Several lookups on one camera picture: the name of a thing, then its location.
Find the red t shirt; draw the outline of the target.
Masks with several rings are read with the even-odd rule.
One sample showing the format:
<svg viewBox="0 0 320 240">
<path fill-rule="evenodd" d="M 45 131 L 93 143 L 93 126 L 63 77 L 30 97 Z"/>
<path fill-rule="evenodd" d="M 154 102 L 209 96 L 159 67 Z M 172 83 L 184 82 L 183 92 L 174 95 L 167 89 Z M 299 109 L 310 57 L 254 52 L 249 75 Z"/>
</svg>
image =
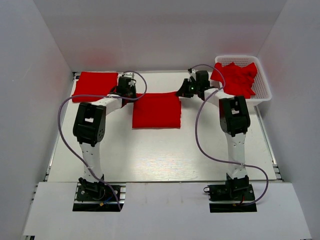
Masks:
<svg viewBox="0 0 320 240">
<path fill-rule="evenodd" d="M 133 103 L 132 128 L 134 129 L 179 129 L 181 127 L 182 103 L 175 92 L 138 93 Z"/>
<path fill-rule="evenodd" d="M 95 95 L 106 96 L 118 84 L 117 72 L 83 71 L 75 85 L 72 96 Z"/>
</svg>

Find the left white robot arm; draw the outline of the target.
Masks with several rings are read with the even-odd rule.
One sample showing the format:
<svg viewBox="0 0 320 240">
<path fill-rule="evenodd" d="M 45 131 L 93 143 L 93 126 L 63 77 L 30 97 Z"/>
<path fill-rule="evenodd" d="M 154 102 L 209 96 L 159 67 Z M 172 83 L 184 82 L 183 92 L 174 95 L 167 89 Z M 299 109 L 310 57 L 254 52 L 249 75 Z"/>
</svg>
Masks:
<svg viewBox="0 0 320 240">
<path fill-rule="evenodd" d="M 106 132 L 106 116 L 137 97 L 136 80 L 128 75 L 120 76 L 117 86 L 106 98 L 94 102 L 81 102 L 78 106 L 73 135 L 76 137 L 86 162 L 83 179 L 92 184 L 88 193 L 99 200 L 105 196 L 106 187 L 98 181 L 104 179 L 100 161 L 100 142 Z"/>
</svg>

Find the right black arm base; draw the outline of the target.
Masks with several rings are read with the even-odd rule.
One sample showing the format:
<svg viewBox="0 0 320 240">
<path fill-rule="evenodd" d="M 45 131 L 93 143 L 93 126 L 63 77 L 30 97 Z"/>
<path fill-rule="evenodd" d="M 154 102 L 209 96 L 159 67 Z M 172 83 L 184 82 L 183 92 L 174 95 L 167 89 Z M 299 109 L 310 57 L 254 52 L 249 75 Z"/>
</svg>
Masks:
<svg viewBox="0 0 320 240">
<path fill-rule="evenodd" d="M 211 213 L 255 213 L 257 206 L 253 186 L 246 175 L 232 179 L 226 177 L 224 184 L 211 184 L 203 188 L 208 194 Z"/>
</svg>

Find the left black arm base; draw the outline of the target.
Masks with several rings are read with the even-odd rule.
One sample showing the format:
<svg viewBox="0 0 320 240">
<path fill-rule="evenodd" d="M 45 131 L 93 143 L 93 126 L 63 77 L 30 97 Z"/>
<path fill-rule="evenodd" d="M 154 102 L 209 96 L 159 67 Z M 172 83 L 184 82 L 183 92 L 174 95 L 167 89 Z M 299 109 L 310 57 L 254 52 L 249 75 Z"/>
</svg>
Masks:
<svg viewBox="0 0 320 240">
<path fill-rule="evenodd" d="M 120 212 L 125 203 L 126 186 L 90 182 L 79 178 L 74 196 L 73 212 Z"/>
</svg>

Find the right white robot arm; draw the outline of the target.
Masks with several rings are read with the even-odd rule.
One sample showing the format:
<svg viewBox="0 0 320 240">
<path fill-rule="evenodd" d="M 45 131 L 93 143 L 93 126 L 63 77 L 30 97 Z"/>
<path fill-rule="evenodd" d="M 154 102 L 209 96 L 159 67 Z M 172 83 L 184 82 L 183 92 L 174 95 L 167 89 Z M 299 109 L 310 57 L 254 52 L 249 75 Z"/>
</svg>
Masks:
<svg viewBox="0 0 320 240">
<path fill-rule="evenodd" d="M 251 125 L 250 114 L 244 96 L 231 96 L 222 91 L 222 87 L 211 86 L 206 70 L 188 69 L 189 77 L 175 93 L 177 97 L 192 98 L 194 95 L 202 100 L 195 118 L 195 140 L 200 152 L 218 163 L 228 164 L 226 180 L 230 182 L 225 188 L 226 195 L 236 200 L 244 193 L 244 185 L 249 184 L 245 161 L 245 138 Z M 227 141 L 228 159 L 222 160 L 208 155 L 201 147 L 198 138 L 198 123 L 206 103 L 215 105 L 219 110 L 219 124 Z"/>
</svg>

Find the red t shirts in basket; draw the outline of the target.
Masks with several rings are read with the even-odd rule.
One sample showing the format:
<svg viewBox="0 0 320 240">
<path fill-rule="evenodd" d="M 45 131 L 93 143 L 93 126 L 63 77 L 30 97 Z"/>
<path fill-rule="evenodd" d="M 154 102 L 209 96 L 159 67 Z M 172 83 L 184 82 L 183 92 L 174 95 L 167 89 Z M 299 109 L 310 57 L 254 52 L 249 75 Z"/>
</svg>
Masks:
<svg viewBox="0 0 320 240">
<path fill-rule="evenodd" d="M 226 66 L 222 66 L 221 63 L 217 62 L 214 67 L 224 77 L 225 86 L 223 91 L 226 94 L 244 96 L 246 99 L 250 99 L 251 96 L 256 95 L 252 90 L 255 77 L 258 73 L 258 69 L 254 63 L 240 67 L 235 65 L 234 62 Z"/>
</svg>

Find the folded red t shirt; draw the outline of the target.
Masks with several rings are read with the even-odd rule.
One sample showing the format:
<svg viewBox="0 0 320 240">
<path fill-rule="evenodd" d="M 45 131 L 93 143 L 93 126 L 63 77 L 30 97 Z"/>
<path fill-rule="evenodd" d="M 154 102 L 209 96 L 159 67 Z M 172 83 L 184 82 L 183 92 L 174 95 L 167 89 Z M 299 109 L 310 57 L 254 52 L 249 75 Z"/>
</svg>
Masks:
<svg viewBox="0 0 320 240">
<path fill-rule="evenodd" d="M 83 71 L 75 85 L 72 96 L 95 95 L 106 96 L 118 84 L 117 72 Z"/>
</svg>

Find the white plastic basket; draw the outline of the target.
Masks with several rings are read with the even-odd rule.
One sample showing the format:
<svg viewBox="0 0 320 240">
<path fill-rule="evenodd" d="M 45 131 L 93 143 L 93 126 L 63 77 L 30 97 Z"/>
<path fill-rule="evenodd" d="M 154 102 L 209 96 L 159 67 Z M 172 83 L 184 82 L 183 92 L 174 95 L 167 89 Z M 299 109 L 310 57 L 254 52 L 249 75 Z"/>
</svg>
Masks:
<svg viewBox="0 0 320 240">
<path fill-rule="evenodd" d="M 235 63 L 239 67 L 246 67 L 254 63 L 257 68 L 257 75 L 254 78 L 251 89 L 255 92 L 255 95 L 250 99 L 246 99 L 247 105 L 257 106 L 272 99 L 268 79 L 257 57 L 252 55 L 218 55 L 215 57 L 215 63 L 221 63 L 223 67 L 230 63 Z"/>
</svg>

